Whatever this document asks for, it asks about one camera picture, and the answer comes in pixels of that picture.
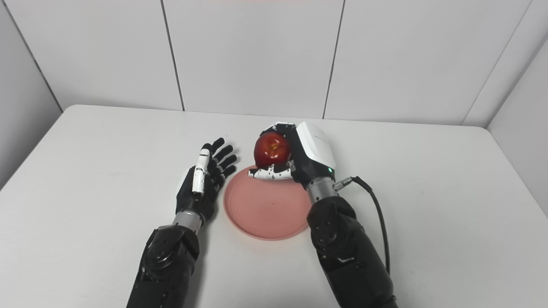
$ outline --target white table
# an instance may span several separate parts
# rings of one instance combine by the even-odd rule
[[[202,144],[225,137],[242,169],[262,129],[302,120],[70,107],[0,192],[0,307],[125,307]],[[380,200],[401,308],[547,307],[548,220],[486,130],[310,121]],[[367,193],[341,195],[382,255]],[[188,307],[337,307],[308,231],[253,239],[220,203],[200,238]]]

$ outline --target red apple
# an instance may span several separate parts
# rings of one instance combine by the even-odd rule
[[[253,156],[258,168],[272,164],[285,163],[289,160],[291,149],[289,142],[282,134],[269,132],[257,139]]]

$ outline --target plate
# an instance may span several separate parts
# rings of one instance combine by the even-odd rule
[[[259,180],[238,172],[226,187],[225,213],[243,233],[258,239],[279,240],[308,227],[311,204],[303,187],[293,180]]]

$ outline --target robotic arm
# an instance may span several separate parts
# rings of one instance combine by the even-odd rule
[[[308,192],[312,208],[307,221],[319,263],[342,308],[397,308],[392,280],[352,206],[337,190],[352,180],[372,192],[360,178],[335,183],[335,160],[318,127],[277,122],[261,133],[278,132],[289,141],[287,164],[252,169],[257,179],[293,178]]]
[[[319,128],[306,122],[298,126],[278,122],[261,134],[272,131],[289,141],[291,160],[252,169],[248,175],[269,180],[293,178],[308,192],[313,204],[307,217],[312,244],[339,305],[397,308],[388,269],[357,221],[354,209],[337,193],[352,180],[372,194],[371,188],[359,178],[335,182],[335,161]],[[152,232],[127,308],[183,306],[199,256],[197,234],[213,217],[214,203],[226,178],[236,171],[236,156],[226,157],[233,150],[231,145],[215,154],[223,144],[220,138],[202,147],[198,162],[188,171],[177,194],[173,223]]]
[[[155,229],[146,242],[127,308],[181,308],[199,256],[198,231],[211,220],[218,191],[236,171],[236,155],[219,138],[204,144],[198,162],[186,175],[171,225]]]

